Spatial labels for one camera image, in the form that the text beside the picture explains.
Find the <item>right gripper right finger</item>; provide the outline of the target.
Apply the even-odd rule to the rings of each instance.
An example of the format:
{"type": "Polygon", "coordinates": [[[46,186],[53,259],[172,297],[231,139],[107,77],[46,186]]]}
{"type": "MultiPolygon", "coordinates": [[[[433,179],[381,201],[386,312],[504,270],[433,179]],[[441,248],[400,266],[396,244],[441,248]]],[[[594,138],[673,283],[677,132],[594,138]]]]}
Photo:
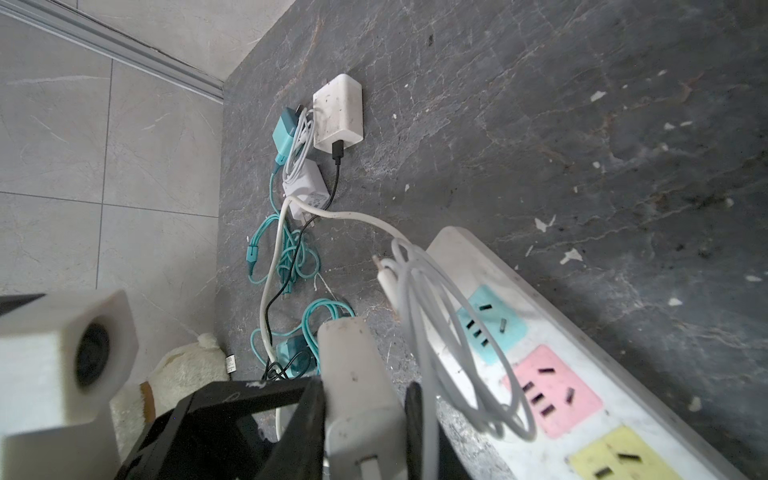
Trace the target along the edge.
{"type": "Polygon", "coordinates": [[[404,407],[408,479],[426,479],[425,467],[434,468],[437,479],[471,479],[439,421],[430,422],[437,428],[437,436],[428,437],[430,429],[425,423],[423,392],[418,382],[408,385],[404,407]]]}

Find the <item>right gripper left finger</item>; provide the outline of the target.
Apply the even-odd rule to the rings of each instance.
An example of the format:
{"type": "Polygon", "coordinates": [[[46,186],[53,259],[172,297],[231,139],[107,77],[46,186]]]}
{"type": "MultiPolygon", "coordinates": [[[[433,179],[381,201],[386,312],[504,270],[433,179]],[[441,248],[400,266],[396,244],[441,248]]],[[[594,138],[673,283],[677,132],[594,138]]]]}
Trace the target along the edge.
{"type": "Polygon", "coordinates": [[[318,377],[217,381],[180,400],[148,425],[119,479],[320,479],[326,397],[318,377]],[[255,415],[295,411],[272,442],[255,415]]]}

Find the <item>white multicolour power strip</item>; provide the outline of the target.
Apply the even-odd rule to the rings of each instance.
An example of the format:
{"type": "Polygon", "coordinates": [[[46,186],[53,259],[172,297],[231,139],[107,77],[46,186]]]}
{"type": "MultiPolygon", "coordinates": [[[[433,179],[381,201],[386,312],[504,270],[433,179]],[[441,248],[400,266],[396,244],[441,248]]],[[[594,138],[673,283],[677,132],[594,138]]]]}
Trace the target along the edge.
{"type": "MultiPolygon", "coordinates": [[[[343,218],[375,226],[392,242],[411,243],[373,216],[347,211],[343,218]]],[[[481,307],[532,409],[533,442],[512,433],[496,438],[470,425],[516,478],[740,477],[738,469],[469,230],[446,227],[422,249],[481,307]]]]}

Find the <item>white charger with black cable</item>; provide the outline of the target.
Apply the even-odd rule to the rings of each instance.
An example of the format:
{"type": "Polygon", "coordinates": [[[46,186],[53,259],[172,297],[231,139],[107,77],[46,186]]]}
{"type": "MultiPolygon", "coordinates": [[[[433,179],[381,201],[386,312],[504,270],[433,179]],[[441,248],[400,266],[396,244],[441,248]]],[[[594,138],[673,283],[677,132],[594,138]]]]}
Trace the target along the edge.
{"type": "MultiPolygon", "coordinates": [[[[331,155],[336,165],[339,165],[344,155],[344,150],[363,140],[363,102],[362,86],[347,74],[340,74],[326,83],[312,96],[314,120],[313,149],[331,155]]],[[[273,175],[279,174],[282,182],[282,167],[276,164],[273,175]]],[[[337,191],[338,183],[334,182],[331,188],[327,188],[330,199],[321,207],[327,209],[331,205],[337,191]]],[[[260,238],[266,233],[269,225],[277,225],[275,251],[270,260],[270,266],[266,276],[256,283],[264,287],[261,305],[259,307],[259,326],[252,332],[259,335],[266,356],[259,360],[263,363],[264,380],[284,380],[282,367],[279,363],[275,339],[282,335],[285,339],[294,335],[303,335],[316,358],[318,345],[310,327],[310,317],[320,307],[328,310],[333,320],[338,319],[346,312],[353,315],[352,308],[341,301],[324,299],[313,301],[303,312],[300,324],[294,329],[283,334],[274,331],[269,323],[269,309],[279,296],[292,292],[294,284],[299,279],[313,279],[320,271],[321,262],[314,250],[304,243],[304,232],[308,228],[313,217],[308,213],[301,213],[296,206],[284,204],[275,205],[274,213],[268,216],[259,227],[249,243],[247,252],[248,272],[253,272],[253,267],[258,259],[258,247],[260,238]]]]}

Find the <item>white plush dog toy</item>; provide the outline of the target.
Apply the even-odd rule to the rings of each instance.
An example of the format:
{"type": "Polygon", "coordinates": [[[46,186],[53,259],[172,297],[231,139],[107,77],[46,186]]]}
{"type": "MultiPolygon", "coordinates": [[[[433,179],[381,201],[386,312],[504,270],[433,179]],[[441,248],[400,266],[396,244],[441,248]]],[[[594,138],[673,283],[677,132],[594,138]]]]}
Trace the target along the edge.
{"type": "Polygon", "coordinates": [[[168,352],[143,382],[124,384],[110,401],[120,460],[126,460],[146,426],[183,398],[229,379],[224,352],[215,336],[205,333],[168,352]]]}

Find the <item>teal charger lower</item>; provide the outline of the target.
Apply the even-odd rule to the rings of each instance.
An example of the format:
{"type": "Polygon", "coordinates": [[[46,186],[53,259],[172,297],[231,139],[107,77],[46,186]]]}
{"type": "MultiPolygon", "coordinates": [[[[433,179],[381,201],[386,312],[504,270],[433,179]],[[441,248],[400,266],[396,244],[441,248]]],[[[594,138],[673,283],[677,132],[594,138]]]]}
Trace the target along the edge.
{"type": "Polygon", "coordinates": [[[277,346],[276,351],[286,378],[316,374],[316,358],[303,335],[288,337],[277,346]]]}

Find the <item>teal charger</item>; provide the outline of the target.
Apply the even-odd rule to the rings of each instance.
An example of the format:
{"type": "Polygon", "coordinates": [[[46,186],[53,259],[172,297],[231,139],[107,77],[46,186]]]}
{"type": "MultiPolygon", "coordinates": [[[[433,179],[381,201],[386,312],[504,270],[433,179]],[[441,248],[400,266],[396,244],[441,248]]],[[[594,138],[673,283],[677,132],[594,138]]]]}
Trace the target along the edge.
{"type": "Polygon", "coordinates": [[[272,139],[277,150],[275,163],[283,166],[291,153],[299,115],[295,109],[285,107],[273,130],[272,139]]]}
{"type": "Polygon", "coordinates": [[[277,346],[276,351],[286,378],[316,374],[316,358],[303,335],[288,337],[277,346]]]}

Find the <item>flat white charger adapter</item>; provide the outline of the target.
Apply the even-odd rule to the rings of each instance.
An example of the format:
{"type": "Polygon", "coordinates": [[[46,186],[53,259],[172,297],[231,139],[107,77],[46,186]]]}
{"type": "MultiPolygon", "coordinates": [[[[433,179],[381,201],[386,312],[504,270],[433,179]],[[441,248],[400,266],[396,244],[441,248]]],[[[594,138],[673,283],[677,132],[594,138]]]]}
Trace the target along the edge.
{"type": "Polygon", "coordinates": [[[296,127],[282,167],[282,186],[285,196],[294,196],[304,203],[323,207],[330,193],[316,162],[308,158],[313,149],[313,111],[300,107],[295,111],[296,127]]]}

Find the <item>teal charger upper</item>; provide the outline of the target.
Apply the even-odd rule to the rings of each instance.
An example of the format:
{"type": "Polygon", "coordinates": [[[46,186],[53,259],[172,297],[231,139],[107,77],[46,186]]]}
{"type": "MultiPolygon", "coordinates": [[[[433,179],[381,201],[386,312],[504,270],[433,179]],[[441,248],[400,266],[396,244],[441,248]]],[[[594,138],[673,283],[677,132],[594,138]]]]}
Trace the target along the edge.
{"type": "Polygon", "coordinates": [[[291,153],[299,115],[295,109],[285,107],[273,130],[272,139],[277,150],[275,163],[283,166],[291,153]]]}

